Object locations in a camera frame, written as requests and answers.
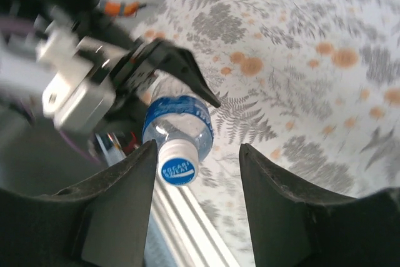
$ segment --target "white bottle cap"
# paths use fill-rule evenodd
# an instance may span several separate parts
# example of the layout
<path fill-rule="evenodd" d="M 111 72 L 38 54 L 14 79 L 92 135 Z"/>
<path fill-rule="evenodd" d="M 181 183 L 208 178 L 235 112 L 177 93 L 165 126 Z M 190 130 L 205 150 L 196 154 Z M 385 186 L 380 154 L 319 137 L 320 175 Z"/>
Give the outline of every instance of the white bottle cap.
<path fill-rule="evenodd" d="M 184 139 L 165 142 L 158 153 L 158 174 L 173 186 L 194 181 L 199 172 L 199 153 L 195 145 Z"/>

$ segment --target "orange flower pattern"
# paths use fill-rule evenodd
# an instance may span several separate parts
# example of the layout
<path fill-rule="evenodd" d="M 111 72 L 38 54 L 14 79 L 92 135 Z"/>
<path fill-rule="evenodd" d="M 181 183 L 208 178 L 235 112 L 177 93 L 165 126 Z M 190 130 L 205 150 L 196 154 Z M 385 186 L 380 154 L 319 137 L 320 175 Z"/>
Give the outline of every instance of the orange flower pattern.
<path fill-rule="evenodd" d="M 400 0 L 167 0 L 139 24 L 133 36 L 189 49 L 221 101 L 219 109 L 209 106 L 219 151 L 191 187 L 210 191 L 198 199 L 218 209 L 218 193 L 232 212 L 244 206 L 243 143 L 338 193 L 357 197 L 389 186 L 387 166 L 400 172 L 396 8 Z M 400 186 L 400 173 L 392 184 Z M 219 214 L 221 236 L 232 236 Z M 250 244 L 248 225 L 233 219 Z M 233 252 L 241 266 L 253 266 L 251 249 Z"/>

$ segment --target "purple cable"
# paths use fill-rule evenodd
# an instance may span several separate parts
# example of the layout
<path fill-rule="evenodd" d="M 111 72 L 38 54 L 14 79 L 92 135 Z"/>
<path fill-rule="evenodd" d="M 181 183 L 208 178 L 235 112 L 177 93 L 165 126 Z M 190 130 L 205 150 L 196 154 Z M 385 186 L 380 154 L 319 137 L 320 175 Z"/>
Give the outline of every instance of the purple cable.
<path fill-rule="evenodd" d="M 72 142 L 71 139 L 69 139 L 69 137 L 63 132 L 60 131 L 60 136 L 64 139 L 64 141 L 69 145 L 69 147 L 71 147 L 73 150 L 75 150 L 75 152 L 79 153 L 83 158 L 87 159 L 88 161 L 100 165 L 101 161 L 94 157 L 94 156 L 90 156 L 87 153 L 85 153 L 84 151 L 82 151 L 79 147 L 77 147 L 74 142 Z"/>
<path fill-rule="evenodd" d="M 0 32 L 4 34 L 28 35 L 35 31 L 34 23 L 29 20 L 0 15 Z"/>

